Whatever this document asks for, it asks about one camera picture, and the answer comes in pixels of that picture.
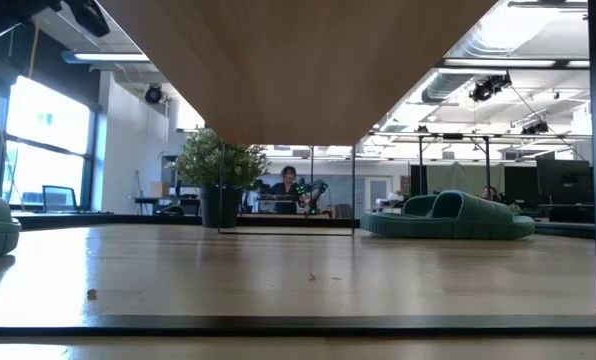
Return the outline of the potted plant white flowers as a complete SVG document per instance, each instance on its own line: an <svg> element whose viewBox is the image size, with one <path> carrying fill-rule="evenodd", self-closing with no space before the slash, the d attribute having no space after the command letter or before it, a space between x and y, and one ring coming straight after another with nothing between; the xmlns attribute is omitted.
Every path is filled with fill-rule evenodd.
<svg viewBox="0 0 596 360"><path fill-rule="evenodd" d="M244 193L269 166L263 146L227 144L211 129L188 135L169 164L182 184L199 190L202 224L208 228L236 226Z"/></svg>

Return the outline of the laptop computer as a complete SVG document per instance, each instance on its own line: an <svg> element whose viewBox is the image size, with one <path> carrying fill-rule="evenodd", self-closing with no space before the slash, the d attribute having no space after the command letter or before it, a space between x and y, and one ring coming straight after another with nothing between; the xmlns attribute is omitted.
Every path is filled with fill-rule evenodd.
<svg viewBox="0 0 596 360"><path fill-rule="evenodd" d="M77 202L72 188L63 186L43 185L43 208L51 212L75 212Z"/></svg>

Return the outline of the black computer monitor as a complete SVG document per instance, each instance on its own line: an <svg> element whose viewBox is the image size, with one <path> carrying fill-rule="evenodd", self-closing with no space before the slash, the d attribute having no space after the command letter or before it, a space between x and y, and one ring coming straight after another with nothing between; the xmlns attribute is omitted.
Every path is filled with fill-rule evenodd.
<svg viewBox="0 0 596 360"><path fill-rule="evenodd" d="M584 160L538 159L538 192L550 204L593 204L592 168Z"/></svg>

